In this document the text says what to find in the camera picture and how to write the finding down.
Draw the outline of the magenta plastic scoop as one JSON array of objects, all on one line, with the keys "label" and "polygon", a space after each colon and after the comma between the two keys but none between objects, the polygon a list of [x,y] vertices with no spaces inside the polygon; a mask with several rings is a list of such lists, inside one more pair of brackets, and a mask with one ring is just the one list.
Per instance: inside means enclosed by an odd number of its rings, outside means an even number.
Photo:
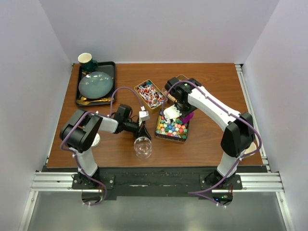
[{"label": "magenta plastic scoop", "polygon": [[194,112],[191,112],[187,116],[181,117],[180,120],[182,121],[183,124],[186,124],[193,118],[193,116],[194,116]]}]

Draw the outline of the clear glass jar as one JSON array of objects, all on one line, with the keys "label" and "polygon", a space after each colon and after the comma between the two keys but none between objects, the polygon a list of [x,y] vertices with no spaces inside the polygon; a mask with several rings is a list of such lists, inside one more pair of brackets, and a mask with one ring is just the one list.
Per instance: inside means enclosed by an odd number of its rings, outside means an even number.
[{"label": "clear glass jar", "polygon": [[152,142],[147,137],[138,137],[134,142],[136,156],[141,159],[147,159],[152,154]]}]

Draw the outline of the gold tin of gummy candies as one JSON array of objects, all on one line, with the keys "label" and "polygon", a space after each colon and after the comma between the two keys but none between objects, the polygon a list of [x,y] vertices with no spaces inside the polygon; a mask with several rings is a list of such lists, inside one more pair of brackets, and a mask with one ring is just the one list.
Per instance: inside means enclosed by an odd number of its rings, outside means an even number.
[{"label": "gold tin of gummy candies", "polygon": [[[185,75],[178,75],[178,76],[176,77],[176,79],[177,79],[178,81],[188,80],[188,78],[187,78]],[[162,93],[163,93],[164,95],[167,94],[167,89],[166,89],[165,87],[162,88]],[[174,98],[171,94],[169,94],[169,95],[167,96],[167,102],[168,102],[168,103],[174,103],[174,102],[175,102],[175,98]]]}]

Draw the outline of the gold tin of star candies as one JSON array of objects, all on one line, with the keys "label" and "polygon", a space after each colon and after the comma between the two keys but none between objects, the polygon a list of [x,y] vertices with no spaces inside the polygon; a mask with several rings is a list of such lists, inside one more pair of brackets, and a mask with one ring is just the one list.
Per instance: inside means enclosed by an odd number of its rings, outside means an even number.
[{"label": "gold tin of star candies", "polygon": [[157,138],[170,141],[186,142],[189,133],[189,124],[189,122],[183,123],[179,117],[166,122],[162,112],[160,111],[157,118],[154,134]]}]

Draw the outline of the gold tin of lollipops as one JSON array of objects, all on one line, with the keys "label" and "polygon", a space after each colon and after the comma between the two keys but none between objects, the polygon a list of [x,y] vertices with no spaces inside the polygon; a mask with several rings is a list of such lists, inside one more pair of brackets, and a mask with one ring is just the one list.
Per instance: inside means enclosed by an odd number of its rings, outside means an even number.
[{"label": "gold tin of lollipops", "polygon": [[136,93],[140,96],[144,107],[151,113],[161,110],[165,94],[151,81],[146,80],[134,87]]}]

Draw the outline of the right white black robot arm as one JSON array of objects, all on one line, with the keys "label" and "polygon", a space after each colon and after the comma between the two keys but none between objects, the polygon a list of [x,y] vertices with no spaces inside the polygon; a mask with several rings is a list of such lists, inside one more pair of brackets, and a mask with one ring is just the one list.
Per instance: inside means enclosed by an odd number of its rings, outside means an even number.
[{"label": "right white black robot arm", "polygon": [[220,142],[223,155],[217,169],[205,180],[212,189],[226,189],[236,173],[239,162],[246,156],[258,152],[255,139],[258,133],[254,128],[250,113],[240,113],[228,107],[211,95],[204,86],[193,78],[178,80],[176,77],[165,84],[167,95],[175,98],[174,105],[162,108],[164,120],[178,117],[184,120],[196,109],[211,118],[223,131]]}]

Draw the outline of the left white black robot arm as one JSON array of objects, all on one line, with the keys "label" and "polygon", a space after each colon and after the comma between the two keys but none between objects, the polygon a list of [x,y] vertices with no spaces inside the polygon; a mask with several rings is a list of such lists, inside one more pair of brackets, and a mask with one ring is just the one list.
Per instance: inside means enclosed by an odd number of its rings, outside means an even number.
[{"label": "left white black robot arm", "polygon": [[73,179],[89,189],[103,189],[103,179],[94,160],[92,147],[99,144],[98,132],[118,134],[122,131],[132,133],[134,139],[151,136],[146,128],[149,112],[142,106],[137,121],[130,117],[130,106],[121,104],[117,111],[105,116],[98,112],[77,109],[60,131],[60,148],[72,153],[77,163],[77,174]]}]

